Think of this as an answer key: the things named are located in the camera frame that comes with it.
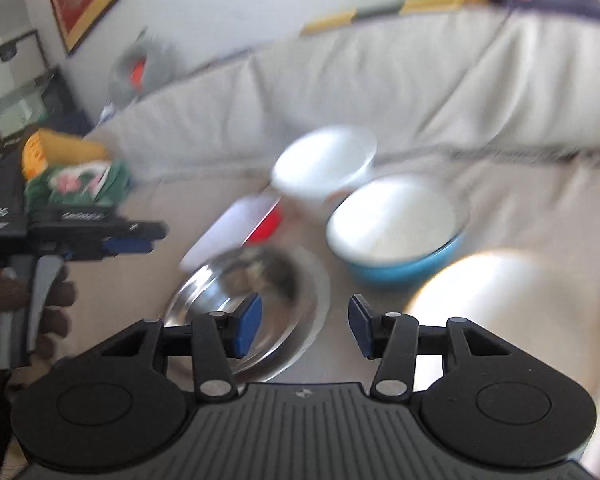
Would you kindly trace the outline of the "gloved hand brown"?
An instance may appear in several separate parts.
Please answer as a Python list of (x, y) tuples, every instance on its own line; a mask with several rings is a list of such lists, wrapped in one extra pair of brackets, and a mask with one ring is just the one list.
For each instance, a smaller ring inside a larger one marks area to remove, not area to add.
[(0, 270), (0, 370), (26, 366), (32, 356), (51, 359), (54, 338), (69, 333), (62, 310), (74, 300), (76, 290), (59, 258), (47, 256), (35, 264), (22, 260)]

